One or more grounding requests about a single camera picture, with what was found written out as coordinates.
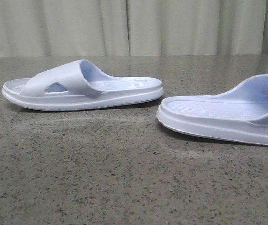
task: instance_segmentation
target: textured footbed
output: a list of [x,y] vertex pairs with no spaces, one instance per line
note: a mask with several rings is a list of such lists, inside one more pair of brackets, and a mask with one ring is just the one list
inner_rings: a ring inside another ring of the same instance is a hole
[[158,84],[150,80],[139,79],[114,79],[105,82],[91,82],[90,85],[97,90],[134,90],[155,87]]
[[26,85],[25,83],[16,85],[16,86],[12,87],[11,90],[15,91],[16,93],[20,93],[25,85]]
[[268,113],[268,101],[189,101],[175,100],[167,104],[173,112],[202,118],[250,120]]

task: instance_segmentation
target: slide sandal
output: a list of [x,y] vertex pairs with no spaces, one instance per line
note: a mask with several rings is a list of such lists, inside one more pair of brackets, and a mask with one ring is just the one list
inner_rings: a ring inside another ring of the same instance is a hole
[[77,60],[4,84],[2,94],[24,108],[70,111],[148,102],[164,93],[150,77],[113,77],[87,60]]
[[268,75],[257,75],[215,96],[168,97],[157,118],[187,135],[268,145],[267,90]]

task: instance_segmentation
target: granite countertop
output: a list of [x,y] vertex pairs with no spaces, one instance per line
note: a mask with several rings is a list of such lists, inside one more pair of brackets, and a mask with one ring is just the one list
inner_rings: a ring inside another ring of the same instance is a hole
[[[0,90],[80,58],[0,57]],[[268,55],[86,59],[159,78],[164,97],[268,73]],[[157,121],[159,104],[40,112],[0,92],[0,225],[268,224],[268,147],[175,133]]]

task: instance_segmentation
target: curtain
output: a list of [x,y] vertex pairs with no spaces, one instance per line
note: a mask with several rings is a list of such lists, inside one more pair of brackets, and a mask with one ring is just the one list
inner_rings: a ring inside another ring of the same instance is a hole
[[0,0],[0,56],[268,53],[268,0]]

